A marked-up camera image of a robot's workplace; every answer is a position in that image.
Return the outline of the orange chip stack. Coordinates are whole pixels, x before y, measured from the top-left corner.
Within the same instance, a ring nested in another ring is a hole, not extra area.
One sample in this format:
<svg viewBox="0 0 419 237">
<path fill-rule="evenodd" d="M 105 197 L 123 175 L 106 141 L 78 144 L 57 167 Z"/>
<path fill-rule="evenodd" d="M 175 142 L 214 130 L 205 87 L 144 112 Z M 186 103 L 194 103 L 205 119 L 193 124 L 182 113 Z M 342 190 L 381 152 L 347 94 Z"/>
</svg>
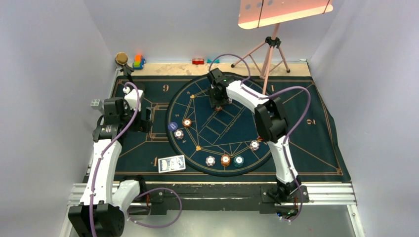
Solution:
<svg viewBox="0 0 419 237">
<path fill-rule="evenodd" d="M 220 158 L 220 163 L 224 167 L 228 167 L 231 163 L 231 158 L 228 155 L 222 155 Z"/>
</svg>

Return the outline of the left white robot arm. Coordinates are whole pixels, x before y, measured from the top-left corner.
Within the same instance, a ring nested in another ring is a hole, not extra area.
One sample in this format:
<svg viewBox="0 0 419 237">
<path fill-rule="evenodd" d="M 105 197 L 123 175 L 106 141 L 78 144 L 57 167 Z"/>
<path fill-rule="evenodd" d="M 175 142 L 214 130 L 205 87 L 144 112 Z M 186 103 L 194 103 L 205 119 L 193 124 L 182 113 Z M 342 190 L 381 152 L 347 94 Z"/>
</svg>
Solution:
<svg viewBox="0 0 419 237">
<path fill-rule="evenodd" d="M 80 237 L 120 237 L 130 203 L 147 197 L 140 175 L 124 178 L 113 191 L 116 165 L 127 132 L 149 133 L 152 128 L 149 119 L 141 118 L 144 86 L 128 81 L 123 92 L 124 97 L 104 101 L 104 112 L 92 133 L 91 172 L 80 203 L 69 208 L 69 221 Z"/>
</svg>

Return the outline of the pink white chip stack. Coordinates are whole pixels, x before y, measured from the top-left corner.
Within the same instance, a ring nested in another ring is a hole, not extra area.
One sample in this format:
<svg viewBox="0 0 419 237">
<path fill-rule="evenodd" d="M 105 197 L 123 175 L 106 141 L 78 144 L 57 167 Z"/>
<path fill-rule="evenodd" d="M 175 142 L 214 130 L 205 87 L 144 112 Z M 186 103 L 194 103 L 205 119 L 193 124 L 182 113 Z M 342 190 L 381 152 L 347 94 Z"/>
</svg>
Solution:
<svg viewBox="0 0 419 237">
<path fill-rule="evenodd" d="M 213 156 L 208 156 L 206 157 L 205 162 L 207 166 L 214 166 L 216 164 L 216 159 Z"/>
</svg>

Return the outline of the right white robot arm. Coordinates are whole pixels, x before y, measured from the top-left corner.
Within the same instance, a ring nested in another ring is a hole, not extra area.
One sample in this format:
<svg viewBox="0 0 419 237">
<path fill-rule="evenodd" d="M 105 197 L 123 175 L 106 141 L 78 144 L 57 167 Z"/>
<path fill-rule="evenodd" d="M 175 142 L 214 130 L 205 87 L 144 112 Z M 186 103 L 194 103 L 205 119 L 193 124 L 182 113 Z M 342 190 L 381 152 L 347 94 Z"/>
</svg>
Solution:
<svg viewBox="0 0 419 237">
<path fill-rule="evenodd" d="M 263 95 L 246 86 L 244 79 L 227 76 L 218 68 L 209 71 L 207 78 L 210 81 L 209 97 L 214 106 L 234 100 L 254 112 L 257 133 L 269 146 L 276 168 L 277 191 L 273 198 L 276 202 L 291 200 L 301 189 L 301 182 L 293 164 L 289 137 L 307 113 L 311 95 L 307 95 L 303 114 L 290 128 L 280 92 Z"/>
</svg>

